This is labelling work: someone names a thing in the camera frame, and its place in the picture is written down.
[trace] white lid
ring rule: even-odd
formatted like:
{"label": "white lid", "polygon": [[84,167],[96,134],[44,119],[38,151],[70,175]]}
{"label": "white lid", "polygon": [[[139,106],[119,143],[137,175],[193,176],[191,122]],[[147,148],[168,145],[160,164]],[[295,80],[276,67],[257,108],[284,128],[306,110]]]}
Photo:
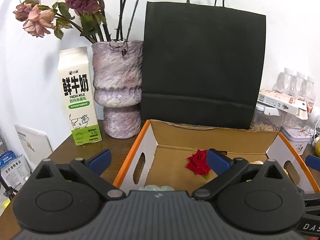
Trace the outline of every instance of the white lid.
{"label": "white lid", "polygon": [[290,69],[290,68],[285,67],[285,68],[284,68],[284,73],[285,73],[285,74],[289,74],[289,75],[293,75],[293,70]]}
{"label": "white lid", "polygon": [[310,135],[299,125],[282,126],[280,132],[292,142],[306,142],[310,140]]}
{"label": "white lid", "polygon": [[297,71],[297,77],[304,78],[306,75],[302,72]]}
{"label": "white lid", "polygon": [[308,80],[309,82],[311,82],[311,83],[314,83],[314,82],[315,82],[315,79],[314,79],[313,77],[310,77],[310,76],[307,77],[307,80]]}
{"label": "white lid", "polygon": [[265,115],[273,115],[273,116],[280,116],[281,110],[272,107],[272,106],[266,106],[261,103],[256,104],[256,109],[259,111],[262,111]]}

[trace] wooden table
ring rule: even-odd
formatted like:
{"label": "wooden table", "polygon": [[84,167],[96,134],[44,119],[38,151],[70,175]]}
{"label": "wooden table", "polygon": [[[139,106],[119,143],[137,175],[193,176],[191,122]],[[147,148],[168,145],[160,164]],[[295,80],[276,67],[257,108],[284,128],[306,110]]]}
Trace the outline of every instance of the wooden table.
{"label": "wooden table", "polygon": [[[109,168],[101,175],[109,183],[113,183],[122,163],[124,162],[136,136],[129,139],[114,139],[104,132],[103,121],[99,120],[102,141],[76,146],[70,135],[50,156],[55,163],[69,163],[77,157],[88,159],[96,153],[110,149],[112,162]],[[20,232],[20,227],[13,215],[12,203],[4,210],[0,217],[0,240],[10,240]]]}

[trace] blue gripper pad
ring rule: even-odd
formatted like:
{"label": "blue gripper pad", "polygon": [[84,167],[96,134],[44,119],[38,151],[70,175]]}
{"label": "blue gripper pad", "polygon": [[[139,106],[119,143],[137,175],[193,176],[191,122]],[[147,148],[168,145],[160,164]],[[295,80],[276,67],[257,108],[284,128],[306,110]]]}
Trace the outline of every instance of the blue gripper pad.
{"label": "blue gripper pad", "polygon": [[85,161],[85,165],[97,175],[101,175],[111,164],[112,154],[109,149],[103,150]]}
{"label": "blue gripper pad", "polygon": [[320,158],[309,155],[305,160],[306,165],[316,171],[320,171]]}
{"label": "blue gripper pad", "polygon": [[234,161],[223,155],[220,151],[209,149],[207,152],[207,164],[218,176],[230,169]]}

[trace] vase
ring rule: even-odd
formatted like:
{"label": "vase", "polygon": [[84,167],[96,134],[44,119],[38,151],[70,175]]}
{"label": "vase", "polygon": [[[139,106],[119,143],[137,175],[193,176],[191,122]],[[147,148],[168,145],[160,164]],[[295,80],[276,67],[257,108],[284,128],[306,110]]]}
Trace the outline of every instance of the vase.
{"label": "vase", "polygon": [[92,45],[94,100],[104,107],[104,130],[113,138],[140,131],[143,41],[101,41]]}

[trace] milk carton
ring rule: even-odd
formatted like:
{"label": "milk carton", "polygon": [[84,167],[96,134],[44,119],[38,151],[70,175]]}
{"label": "milk carton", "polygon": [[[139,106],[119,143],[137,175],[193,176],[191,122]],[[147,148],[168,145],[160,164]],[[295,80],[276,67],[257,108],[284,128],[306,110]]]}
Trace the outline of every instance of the milk carton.
{"label": "milk carton", "polygon": [[64,110],[76,145],[101,141],[87,47],[61,50],[58,72]]}

